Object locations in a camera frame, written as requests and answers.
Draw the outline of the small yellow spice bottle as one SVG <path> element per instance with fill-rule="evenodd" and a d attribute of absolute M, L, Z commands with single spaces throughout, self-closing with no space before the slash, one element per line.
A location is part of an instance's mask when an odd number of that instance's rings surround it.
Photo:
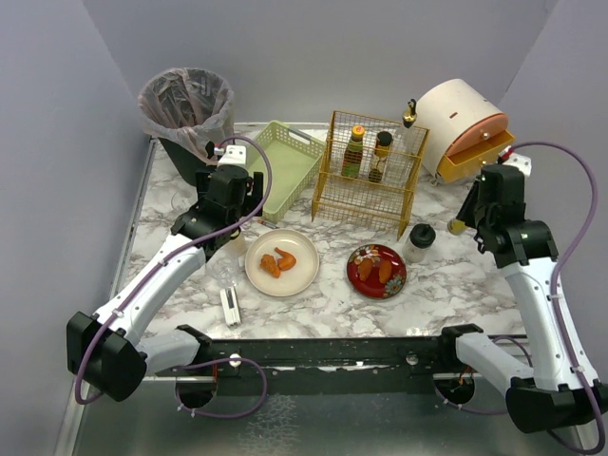
<path fill-rule="evenodd" d="M 467 227 L 463 221 L 453 218 L 448 222 L 447 229 L 453 236 L 460 236 L 466 231 Z"/>

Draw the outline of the gold-spout oil bottle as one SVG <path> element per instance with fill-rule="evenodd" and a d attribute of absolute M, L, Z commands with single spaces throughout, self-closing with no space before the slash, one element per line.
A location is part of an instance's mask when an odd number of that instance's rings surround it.
<path fill-rule="evenodd" d="M 407 108 L 402 115 L 400 127 L 395 135 L 395 144 L 402 152 L 408 152 L 410 130 L 414 126 L 417 116 L 417 101 L 415 99 L 410 99 Z"/>

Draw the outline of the yellow-lid sauce jar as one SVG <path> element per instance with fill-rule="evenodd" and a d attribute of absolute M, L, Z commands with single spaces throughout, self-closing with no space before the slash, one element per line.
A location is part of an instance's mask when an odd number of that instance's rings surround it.
<path fill-rule="evenodd" d="M 363 158 L 363 139 L 365 127 L 356 124 L 351 129 L 351 137 L 344 152 L 341 175 L 347 178 L 357 179 Z"/>

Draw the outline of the gold-cap pepper grinder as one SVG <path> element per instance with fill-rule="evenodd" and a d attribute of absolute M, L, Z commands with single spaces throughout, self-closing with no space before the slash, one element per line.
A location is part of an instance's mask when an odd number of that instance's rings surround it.
<path fill-rule="evenodd" d="M 380 131 L 376 135 L 375 146 L 370 163 L 368 180 L 379 183 L 383 179 L 388 155 L 392 144 L 392 135 L 388 131 Z"/>

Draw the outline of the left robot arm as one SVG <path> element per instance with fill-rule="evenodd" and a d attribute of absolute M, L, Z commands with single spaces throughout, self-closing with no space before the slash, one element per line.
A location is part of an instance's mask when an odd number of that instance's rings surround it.
<path fill-rule="evenodd" d="M 205 344 L 205 335 L 186 325 L 161 336 L 144 333 L 179 286 L 244 221 L 260 215 L 264 183 L 262 173 L 230 164 L 200 172 L 197 179 L 198 201 L 178 216 L 150 262 L 93 314 L 77 312 L 67 322 L 67 367 L 79 404 L 88 402 L 84 382 L 121 402 L 147 374 L 191 364 Z"/>

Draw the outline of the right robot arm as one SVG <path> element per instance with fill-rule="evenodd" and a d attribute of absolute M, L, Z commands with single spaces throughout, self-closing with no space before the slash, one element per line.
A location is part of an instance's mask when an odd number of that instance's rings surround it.
<path fill-rule="evenodd" d="M 519 307 L 531 366 L 492 342 L 474 324 L 446 327 L 446 362 L 480 373 L 504 396 L 519 431 L 583 425 L 606 412 L 607 387 L 584 356 L 566 303 L 552 274 L 558 250 L 549 227 L 525 217 L 524 173 L 507 164 L 482 168 L 458 214 L 475 230 L 481 253 L 494 256 Z"/>

